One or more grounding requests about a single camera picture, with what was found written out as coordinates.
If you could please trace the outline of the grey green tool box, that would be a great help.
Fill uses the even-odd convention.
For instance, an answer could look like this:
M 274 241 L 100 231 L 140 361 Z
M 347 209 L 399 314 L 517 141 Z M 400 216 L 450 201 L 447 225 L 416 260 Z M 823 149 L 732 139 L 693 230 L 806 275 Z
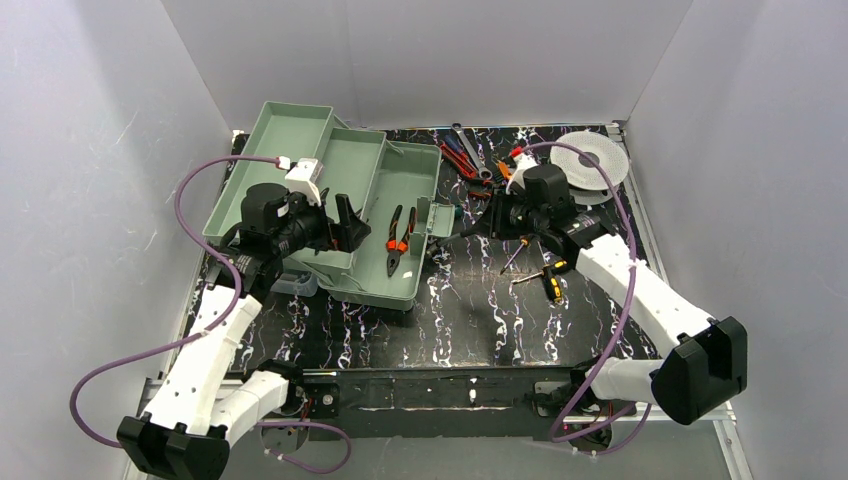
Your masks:
M 346 194 L 355 212 L 372 229 L 353 253 L 301 250 L 285 260 L 318 276 L 318 285 L 338 301 L 408 311 L 418 292 L 430 238 L 450 235 L 454 213 L 435 200 L 441 152 L 433 145 L 390 142 L 381 131 L 349 128 L 329 106 L 267 102 L 243 154 L 318 159 L 319 189 L 327 190 L 327 213 L 337 220 L 334 196 Z M 394 275 L 386 273 L 389 223 L 403 206 L 398 234 L 417 208 L 409 249 Z

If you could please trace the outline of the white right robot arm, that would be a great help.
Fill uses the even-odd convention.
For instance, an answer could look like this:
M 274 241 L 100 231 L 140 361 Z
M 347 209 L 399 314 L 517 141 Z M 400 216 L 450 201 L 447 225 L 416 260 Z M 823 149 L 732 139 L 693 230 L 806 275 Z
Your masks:
M 516 170 L 487 208 L 497 239 L 536 237 L 557 261 L 536 273 L 548 299 L 564 299 L 560 276 L 576 271 L 622 309 L 653 342 L 658 359 L 600 354 L 573 369 L 565 405 L 620 400 L 658 406 L 689 425 L 748 386 L 748 333 L 729 316 L 717 319 L 679 295 L 651 271 L 597 215 L 574 207 L 564 172 L 555 165 Z

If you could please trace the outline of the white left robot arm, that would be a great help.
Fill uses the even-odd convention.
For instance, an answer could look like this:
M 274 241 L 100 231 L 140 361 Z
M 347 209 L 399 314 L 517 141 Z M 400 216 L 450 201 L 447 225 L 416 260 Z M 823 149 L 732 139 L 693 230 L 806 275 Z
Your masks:
M 160 479 L 218 479 L 231 448 L 268 414 L 283 415 L 280 428 L 307 427 L 314 400 L 302 368 L 292 362 L 265 361 L 227 396 L 218 391 L 285 259 L 301 250 L 352 253 L 370 234 L 347 195 L 335 196 L 336 218 L 327 213 L 326 196 L 314 188 L 253 185 L 241 202 L 240 221 L 219 246 L 199 241 L 220 267 L 207 281 L 198 317 L 162 385 L 116 433 L 140 472 Z

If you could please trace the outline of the claw hammer black handle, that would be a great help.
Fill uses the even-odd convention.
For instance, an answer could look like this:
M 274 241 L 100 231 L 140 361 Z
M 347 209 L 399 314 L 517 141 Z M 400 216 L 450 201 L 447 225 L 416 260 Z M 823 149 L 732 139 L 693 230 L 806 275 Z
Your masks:
M 491 227 L 485 226 L 485 225 L 475 225 L 475 226 L 468 227 L 468 228 L 466 228 L 466 229 L 464 229 L 464 230 L 462 230 L 458 233 L 453 233 L 453 234 L 449 235 L 448 237 L 439 239 L 439 240 L 431 243 L 427 247 L 425 254 L 426 254 L 427 257 L 432 258 L 434 255 L 436 255 L 438 252 L 440 252 L 445 246 L 452 243 L 453 241 L 463 239 L 463 238 L 472 237 L 472 236 L 481 236 L 481 237 L 484 237 L 484 238 L 492 238 L 493 237 L 493 230 L 492 230 Z

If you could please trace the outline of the black orange pliers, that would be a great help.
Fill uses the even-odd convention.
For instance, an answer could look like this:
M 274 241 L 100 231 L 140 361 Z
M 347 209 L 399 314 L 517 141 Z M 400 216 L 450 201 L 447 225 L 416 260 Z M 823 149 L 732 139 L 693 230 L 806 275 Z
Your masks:
M 408 215 L 408 220 L 403 228 L 402 234 L 399 235 L 400 219 L 403 211 L 402 205 L 397 205 L 389 223 L 388 239 L 386 242 L 387 250 L 387 265 L 386 273 L 391 278 L 397 270 L 401 257 L 408 251 L 410 236 L 413 233 L 417 223 L 417 208 L 412 206 Z

